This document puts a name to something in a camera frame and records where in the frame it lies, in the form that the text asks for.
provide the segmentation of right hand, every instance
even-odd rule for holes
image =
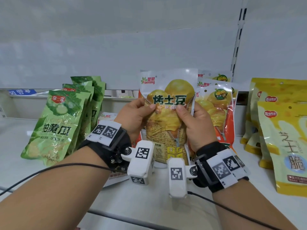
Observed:
[[[182,105],[178,105],[176,111],[187,126],[187,136],[194,152],[207,144],[217,141],[210,115],[197,102],[195,102],[194,106],[194,116]]]

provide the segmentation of left hand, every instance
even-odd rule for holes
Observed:
[[[141,129],[146,125],[145,117],[150,115],[156,108],[155,104],[145,105],[145,99],[139,98],[126,104],[118,113],[115,122],[122,125],[131,142],[135,141],[140,134]]]

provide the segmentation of black cable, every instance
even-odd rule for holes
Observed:
[[[7,188],[6,190],[4,190],[3,192],[0,193],[0,196],[5,194],[6,192],[8,192],[9,190],[13,189],[15,186],[19,185],[20,183],[24,182],[25,180],[28,180],[29,178],[37,175],[37,174],[40,174],[42,172],[45,172],[45,171],[48,171],[48,170],[52,170],[52,169],[55,169],[55,168],[59,168],[59,167],[65,167],[65,166],[71,166],[71,165],[83,165],[83,166],[90,166],[90,167],[95,167],[95,168],[100,168],[100,169],[104,169],[104,170],[109,170],[109,171],[112,171],[112,172],[119,172],[119,173],[127,173],[127,172],[123,172],[123,171],[119,171],[119,170],[113,170],[113,169],[110,169],[110,168],[107,168],[107,167],[103,167],[103,166],[99,166],[99,165],[94,165],[94,164],[87,164],[87,163],[67,163],[67,164],[62,164],[62,165],[55,165],[55,166],[52,166],[52,167],[48,167],[46,169],[43,169],[43,170],[40,170],[40,171],[37,171],[35,172],[34,174],[31,174],[29,175],[28,177],[20,180],[19,182],[15,183],[14,185],[10,186],[9,188]]]
[[[248,217],[248,216],[246,216],[246,215],[243,215],[243,214],[241,214],[240,212],[236,212],[236,211],[234,211],[234,210],[232,210],[232,209],[230,209],[230,208],[228,208],[228,207],[226,207],[226,206],[224,206],[224,205],[222,205],[222,204],[219,204],[219,203],[217,203],[217,202],[215,202],[215,201],[212,201],[211,199],[208,199],[208,198],[206,198],[206,197],[203,197],[203,196],[201,196],[201,195],[199,195],[199,194],[193,193],[193,192],[191,192],[191,191],[188,191],[188,194],[192,194],[192,195],[195,195],[195,196],[197,196],[197,197],[200,197],[200,198],[202,198],[202,199],[204,199],[204,200],[207,200],[207,201],[210,202],[210,203],[213,203],[213,204],[215,204],[215,205],[217,205],[217,206],[219,206],[219,207],[221,207],[221,208],[223,208],[223,209],[225,209],[225,210],[227,210],[227,211],[229,211],[229,212],[231,212],[231,213],[236,214],[237,216],[240,216],[240,217],[242,217],[242,218],[244,218],[244,219],[247,219],[247,220],[249,220],[249,221],[252,221],[252,222],[254,222],[254,223],[256,223],[256,224],[262,225],[262,226],[264,226],[264,227],[267,227],[267,228],[273,229],[273,230],[281,230],[280,228],[273,227],[273,226],[271,226],[271,225],[269,225],[269,224],[263,223],[263,222],[261,222],[261,221],[259,221],[259,220],[255,220],[255,219],[253,219],[253,218],[251,218],[251,217]]]
[[[28,177],[26,177],[26,178],[20,180],[19,182],[15,183],[14,185],[10,186],[10,187],[7,188],[6,190],[4,190],[2,193],[0,193],[0,196],[3,195],[3,194],[5,194],[6,192],[10,191],[12,188],[14,188],[15,186],[17,186],[17,185],[19,185],[20,183],[24,182],[25,180],[28,180],[29,178],[31,178],[31,177],[33,177],[33,176],[35,176],[35,175],[37,175],[37,174],[40,174],[40,173],[42,173],[42,172],[45,172],[45,171],[48,171],[48,170],[52,170],[52,169],[55,169],[55,168],[60,168],[60,167],[65,167],[65,166],[72,166],[72,165],[90,166],[90,167],[95,167],[95,168],[100,168],[100,169],[109,170],[109,171],[112,171],[112,172],[127,173],[127,172],[123,172],[123,171],[119,171],[119,170],[113,170],[113,169],[110,169],[110,168],[107,168],[107,167],[103,167],[103,166],[99,166],[99,165],[94,165],[94,164],[87,164],[87,163],[67,163],[67,164],[62,164],[62,165],[55,165],[55,166],[48,167],[48,168],[46,168],[46,169],[37,171],[37,172],[35,172],[34,174],[31,174],[31,175],[29,175]],[[254,223],[256,223],[256,224],[262,225],[262,226],[264,226],[264,227],[267,227],[267,228],[270,228],[270,229],[273,229],[273,230],[281,230],[280,228],[273,227],[273,226],[271,226],[271,225],[269,225],[269,224],[263,223],[263,222],[261,222],[261,221],[259,221],[259,220],[255,220],[255,219],[253,219],[253,218],[251,218],[251,217],[248,217],[248,216],[243,215],[243,214],[241,214],[241,213],[239,213],[239,212],[236,212],[236,211],[234,211],[234,210],[232,210],[232,209],[230,209],[230,208],[228,208],[228,207],[226,207],[226,206],[224,206],[224,205],[222,205],[222,204],[219,204],[219,203],[217,203],[217,202],[215,202],[215,201],[212,201],[212,200],[210,200],[210,199],[208,199],[208,198],[205,198],[205,197],[203,197],[203,196],[201,196],[201,195],[199,195],[199,194],[193,193],[193,192],[191,192],[191,191],[188,191],[188,194],[192,194],[192,195],[195,195],[195,196],[197,196],[197,197],[200,197],[200,198],[202,198],[202,199],[204,199],[204,200],[207,200],[207,201],[210,202],[210,203],[213,203],[213,204],[215,204],[215,205],[217,205],[217,206],[219,206],[219,207],[221,207],[221,208],[223,208],[223,209],[225,209],[225,210],[227,210],[227,211],[229,211],[229,212],[232,212],[232,213],[234,213],[234,214],[236,214],[236,215],[238,215],[238,216],[240,216],[240,217],[242,217],[242,218],[244,218],[244,219],[247,219],[247,220],[249,220],[249,221],[252,221],[252,222],[254,222]]]

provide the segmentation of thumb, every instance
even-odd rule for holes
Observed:
[[[156,108],[155,104],[150,104],[149,106],[142,106],[138,109],[138,113],[141,117],[145,117],[151,114]]]
[[[188,110],[184,106],[178,105],[176,108],[176,112],[187,127],[191,126],[191,124],[194,122],[194,117],[188,112]]]

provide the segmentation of green cucumber snack bag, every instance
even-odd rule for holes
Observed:
[[[83,111],[85,112],[82,121],[81,121],[81,126],[80,126],[80,131],[77,139],[77,145],[81,143],[88,134],[91,132],[91,100],[94,95],[94,87],[89,85],[79,85],[79,84],[63,84],[63,90],[64,91],[72,91],[72,92],[86,92],[89,93],[89,98],[86,100],[86,106],[83,108]]]
[[[87,81],[93,81],[94,86],[94,95],[91,101],[91,131],[97,125],[98,114],[101,110],[101,103],[104,97],[106,83],[101,81],[101,77],[99,76],[81,76],[81,77],[70,77],[74,84],[80,84]]]
[[[82,93],[50,90],[44,110],[21,157],[41,159],[46,166],[63,160],[71,150],[84,101]]]

